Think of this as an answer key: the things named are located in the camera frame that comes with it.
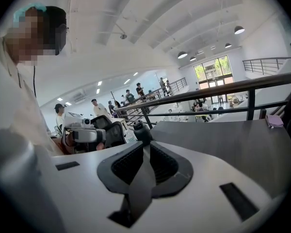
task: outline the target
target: pink object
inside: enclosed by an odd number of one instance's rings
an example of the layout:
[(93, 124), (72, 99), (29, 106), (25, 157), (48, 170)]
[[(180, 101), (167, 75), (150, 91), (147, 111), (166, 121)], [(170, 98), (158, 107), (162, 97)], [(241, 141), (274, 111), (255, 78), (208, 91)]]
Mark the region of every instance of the pink object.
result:
[(269, 127), (283, 127), (283, 122), (277, 115), (266, 115), (266, 121)]

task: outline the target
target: tree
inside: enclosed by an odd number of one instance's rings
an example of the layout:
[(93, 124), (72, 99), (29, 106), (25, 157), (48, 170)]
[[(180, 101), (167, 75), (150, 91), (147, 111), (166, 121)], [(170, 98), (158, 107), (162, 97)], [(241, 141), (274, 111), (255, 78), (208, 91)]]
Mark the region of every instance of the tree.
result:
[(229, 66), (227, 56), (224, 56), (224, 57), (220, 58), (219, 60), (218, 59), (215, 60), (215, 63), (214, 63), (215, 68), (217, 69), (217, 66), (218, 66), (218, 68), (220, 68), (220, 65), (221, 65), (223, 75), (227, 75), (229, 73), (232, 73), (231, 67)]
[(205, 74), (204, 68), (201, 65), (198, 65), (198, 66), (195, 66), (194, 69), (195, 69), (195, 73), (197, 75), (197, 79), (199, 81), (204, 80), (201, 76), (201, 74)]
[(220, 63), (219, 63), (219, 60), (218, 59), (215, 59), (214, 67), (215, 67), (215, 70), (217, 71), (217, 75), (218, 76), (223, 75), (223, 73), (221, 71), (221, 67), (220, 67)]

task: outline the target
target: black bottle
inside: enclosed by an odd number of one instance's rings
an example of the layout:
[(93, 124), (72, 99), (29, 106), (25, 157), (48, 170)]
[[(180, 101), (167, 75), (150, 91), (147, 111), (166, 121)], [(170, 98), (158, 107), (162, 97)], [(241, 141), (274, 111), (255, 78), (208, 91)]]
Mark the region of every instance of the black bottle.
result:
[(138, 141), (143, 141), (143, 145), (146, 146), (150, 144), (150, 141), (153, 140), (150, 129), (144, 125), (144, 122), (136, 120), (133, 124), (134, 134), (137, 137)]

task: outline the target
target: metal railing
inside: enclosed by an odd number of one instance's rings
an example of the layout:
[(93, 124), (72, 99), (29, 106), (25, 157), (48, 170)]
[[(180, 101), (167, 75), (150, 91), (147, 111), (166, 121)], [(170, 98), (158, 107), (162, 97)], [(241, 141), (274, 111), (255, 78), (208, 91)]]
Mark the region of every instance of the metal railing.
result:
[[(127, 125), (130, 126), (133, 124), (133, 122), (135, 122), (136, 120), (144, 116), (143, 112), (140, 111), (139, 108), (132, 108), (132, 105), (139, 104), (139, 103), (144, 104), (145, 102), (148, 102), (148, 101), (158, 100), (164, 97), (172, 96), (176, 92), (179, 92), (181, 89), (183, 89), (185, 86), (187, 86), (186, 80), (185, 78), (182, 78), (175, 82), (170, 83), (169, 85), (166, 86), (165, 89), (159, 88), (154, 91), (151, 91), (150, 93), (145, 94), (144, 96), (139, 97), (128, 104), (125, 104), (125, 106), (122, 108), (127, 108), (126, 110), (124, 110), (124, 111), (127, 111), (127, 115), (120, 115), (120, 116), (127, 117), (125, 121), (127, 122)], [(157, 107), (156, 105), (149, 106), (147, 107), (146, 112), (150, 113), (156, 107)]]
[(259, 72), (262, 75), (275, 75), (284, 61), (291, 57), (261, 58), (252, 60), (243, 60), (245, 71)]
[[(131, 105), (129, 107), (121, 107), (119, 109), (116, 109), (120, 117), (127, 117), (127, 115), (120, 114), (120, 111), (125, 111), (128, 109), (141, 109), (143, 116), (145, 117), (146, 123), (149, 125), (149, 128), (152, 129), (152, 124), (155, 125), (156, 123), (153, 123), (149, 120), (149, 117), (160, 117), (160, 116), (195, 116), (195, 115), (204, 115), (205, 111), (199, 111), (199, 112), (181, 112), (181, 113), (166, 113), (166, 114), (148, 114), (146, 112), (146, 109), (149, 106), (158, 106), (162, 104), (169, 104), (169, 103), (175, 103), (175, 102), (183, 102), (188, 100), (194, 100), (194, 99), (202, 99), (202, 98), (208, 98), (212, 96), (218, 96), (223, 94), (230, 94), (230, 93), (236, 93), (236, 92), (248, 92), (248, 106), (247, 107), (241, 107), (241, 108), (232, 108), (232, 109), (224, 109), (220, 111), (220, 114), (225, 113), (235, 113), (235, 112), (247, 112), (247, 120), (253, 120), (253, 115), (255, 110), (261, 110), (266, 108), (274, 108), (282, 105), (286, 105), (288, 103), (288, 100), (274, 102), (274, 103), (267, 103), (255, 106), (255, 90), (267, 88), (267, 87), (273, 87), (278, 85), (284, 85), (291, 83), (291, 73), (287, 74), (279, 74), (274, 76), (267, 76), (262, 77), (258, 79), (252, 79), (252, 80), (245, 80), (245, 81), (239, 81), (235, 83), (229, 83), (222, 86), (216, 86), (211, 88), (206, 88), (198, 91), (192, 91), (192, 92), (186, 92), (183, 94), (178, 94), (166, 98), (161, 98), (158, 100), (152, 100), (148, 102), (143, 102), (136, 105)], [(218, 114), (218, 110), (210, 110), (206, 111), (207, 114)]]

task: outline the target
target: black cable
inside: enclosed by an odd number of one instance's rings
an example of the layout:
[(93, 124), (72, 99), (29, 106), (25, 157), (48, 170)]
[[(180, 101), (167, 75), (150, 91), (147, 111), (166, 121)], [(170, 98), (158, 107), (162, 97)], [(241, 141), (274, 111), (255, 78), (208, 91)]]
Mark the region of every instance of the black cable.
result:
[(37, 97), (37, 95), (35, 94), (34, 78), (35, 78), (35, 66), (33, 66), (33, 90), (34, 90), (34, 96)]

